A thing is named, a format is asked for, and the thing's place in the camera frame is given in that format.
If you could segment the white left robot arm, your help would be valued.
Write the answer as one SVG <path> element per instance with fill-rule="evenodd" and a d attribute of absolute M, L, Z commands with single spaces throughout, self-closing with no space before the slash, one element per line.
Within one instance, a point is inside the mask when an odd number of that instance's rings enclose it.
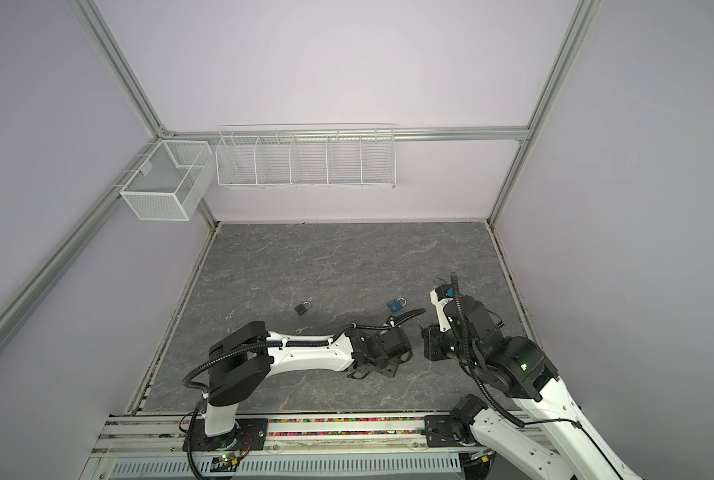
<path fill-rule="evenodd" d="M 241 426 L 237 409 L 268 377 L 310 370 L 340 372 L 352 380 L 373 373 L 394 377 L 413 357 L 402 325 L 425 312 L 413 309 L 382 325 L 350 323 L 322 336 L 281 334 L 263 321 L 247 323 L 211 346 L 208 359 L 182 379 L 184 387 L 201 393 L 184 431 L 183 450 L 251 450 L 261 434 Z"/>

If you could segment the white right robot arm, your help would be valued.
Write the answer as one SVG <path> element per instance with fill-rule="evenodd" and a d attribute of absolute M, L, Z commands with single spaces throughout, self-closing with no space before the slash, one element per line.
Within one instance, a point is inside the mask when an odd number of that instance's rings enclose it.
<path fill-rule="evenodd" d="M 491 449 L 531 479 L 637 478 L 536 342 L 504 335 L 456 274 L 430 301 L 438 321 L 422 331 L 425 358 L 456 361 L 480 391 L 450 412 L 461 442 Z"/>

